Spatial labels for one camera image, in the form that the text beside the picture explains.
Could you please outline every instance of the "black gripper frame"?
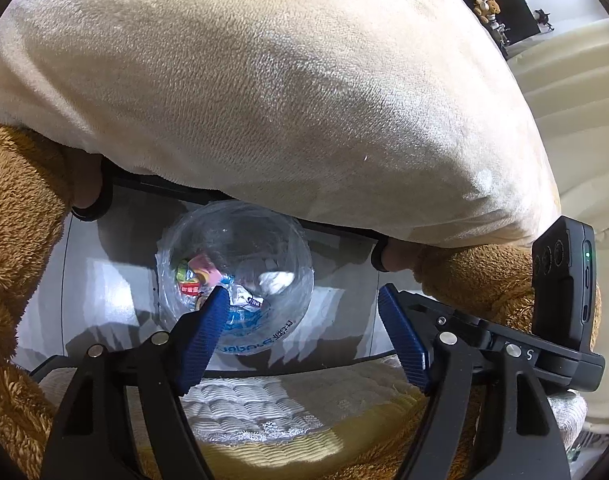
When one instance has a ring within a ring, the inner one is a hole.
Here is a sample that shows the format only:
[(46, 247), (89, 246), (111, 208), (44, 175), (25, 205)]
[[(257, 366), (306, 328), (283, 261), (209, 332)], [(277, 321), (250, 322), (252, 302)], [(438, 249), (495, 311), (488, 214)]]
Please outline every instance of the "black gripper frame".
[[(475, 348), (461, 333), (442, 328), (444, 318), (431, 320), (425, 312), (410, 308), (390, 310), (387, 293), (390, 298), (398, 294), (393, 285), (382, 288), (380, 316), (409, 382), (430, 397), (396, 480), (447, 479), (472, 386), (485, 386), (486, 393), (464, 480), (569, 480), (555, 416), (526, 356), (514, 357), (511, 353), (517, 352), (509, 352), (506, 346)], [(403, 334), (405, 325), (414, 337)]]
[(228, 314), (217, 288), (200, 311), (171, 333), (109, 352), (92, 346), (60, 404), (44, 453), (41, 480), (146, 480), (140, 468), (126, 387), (137, 386), (153, 454), (164, 480), (213, 480), (180, 405), (198, 384)]

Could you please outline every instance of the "plush toy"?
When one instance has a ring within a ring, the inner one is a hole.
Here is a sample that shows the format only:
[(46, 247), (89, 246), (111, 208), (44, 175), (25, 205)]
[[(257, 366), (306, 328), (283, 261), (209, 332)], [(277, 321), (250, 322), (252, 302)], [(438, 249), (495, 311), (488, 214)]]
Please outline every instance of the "plush toy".
[(475, 0), (473, 12), (478, 15), (479, 20), (485, 25), (495, 20), (495, 15), (500, 13), (500, 6), (495, 0)]
[[(63, 220), (72, 202), (72, 187), (72, 176), (62, 146), (32, 131), (0, 126), (0, 443), (29, 480), (40, 477), (44, 448), (56, 407), (47, 400), (38, 384), (13, 364), (11, 358), (17, 345), (17, 325), (28, 299), (36, 290), (49, 254), (62, 235)], [(473, 316), (529, 330), (534, 293), (531, 288), (531, 257), (527, 249), (515, 245), (459, 249), (424, 246), (414, 257), (413, 272), (426, 294)], [(600, 308), (598, 291), (591, 344), (597, 334)], [(481, 394), (482, 391), (475, 394), (469, 404), (462, 440), (449, 478), (462, 476), (468, 464)], [(298, 465), (294, 465), (300, 471), (298, 478), (392, 478), (407, 453), (409, 440), (426, 405), (424, 397), (406, 411), (400, 404), (399, 409), (396, 408), (396, 416), (402, 429), (383, 438), (377, 446), (354, 455), (346, 453), (343, 442), (338, 440), (339, 433), (334, 433), (334, 445), (344, 451), (342, 458), (326, 470), (316, 470), (307, 475), (300, 470), (307, 461), (292, 454), (300, 460)], [(266, 446), (258, 449), (270, 449), (270, 445)], [(207, 457), (210, 466), (219, 465), (220, 474), (216, 475), (219, 480), (242, 478), (232, 472), (236, 462), (231, 459), (232, 449), (226, 447), (226, 453), (221, 453), (220, 459), (215, 452)], [(138, 452), (144, 473), (149, 478), (158, 479), (160, 476), (151, 449), (138, 449)], [(281, 460), (289, 456), (283, 450), (280, 453)], [(254, 470), (249, 471), (249, 475), (244, 478), (258, 477)]]

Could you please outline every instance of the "brown plush fur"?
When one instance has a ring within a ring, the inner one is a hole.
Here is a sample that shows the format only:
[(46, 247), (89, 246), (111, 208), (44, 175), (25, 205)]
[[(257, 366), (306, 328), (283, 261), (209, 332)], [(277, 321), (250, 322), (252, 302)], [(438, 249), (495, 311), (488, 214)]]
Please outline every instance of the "brown plush fur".
[[(31, 480), (40, 475), (54, 408), (10, 358), (16, 347), (16, 326), (62, 234), (71, 196), (60, 146), (33, 132), (0, 126), (0, 442)], [(526, 331), (533, 307), (530, 273), (529, 253), (512, 246), (425, 248), (415, 268), (427, 294)], [(599, 295), (596, 303), (593, 339), (599, 325)], [(480, 398), (475, 392), (469, 404), (452, 478), (464, 471)], [(326, 480), (393, 478), (423, 409), (419, 405), (409, 417), (406, 431), (356, 457)]]

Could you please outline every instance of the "stuffed animal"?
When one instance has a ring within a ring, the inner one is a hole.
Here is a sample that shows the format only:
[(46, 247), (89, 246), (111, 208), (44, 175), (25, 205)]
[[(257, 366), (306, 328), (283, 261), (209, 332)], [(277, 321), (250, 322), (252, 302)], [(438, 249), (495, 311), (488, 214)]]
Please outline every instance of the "stuffed animal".
[(500, 6), (495, 0), (475, 0), (473, 12), (478, 15), (479, 20), (487, 25), (487, 23), (495, 20), (495, 15), (499, 14)]

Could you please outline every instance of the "metal screw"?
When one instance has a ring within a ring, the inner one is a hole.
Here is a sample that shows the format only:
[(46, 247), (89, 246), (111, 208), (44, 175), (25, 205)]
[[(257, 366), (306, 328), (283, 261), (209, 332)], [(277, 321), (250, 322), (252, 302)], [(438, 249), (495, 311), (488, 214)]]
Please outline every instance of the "metal screw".
[(518, 345), (511, 343), (507, 345), (507, 354), (511, 357), (520, 357), (520, 355), (522, 355), (522, 349)]
[(151, 336), (151, 342), (154, 345), (164, 345), (169, 340), (169, 332), (156, 332)]
[(458, 336), (452, 332), (443, 332), (440, 334), (440, 341), (445, 345), (454, 345), (458, 342)]
[(104, 347), (102, 345), (93, 345), (87, 350), (89, 357), (100, 357), (102, 352), (104, 352)]

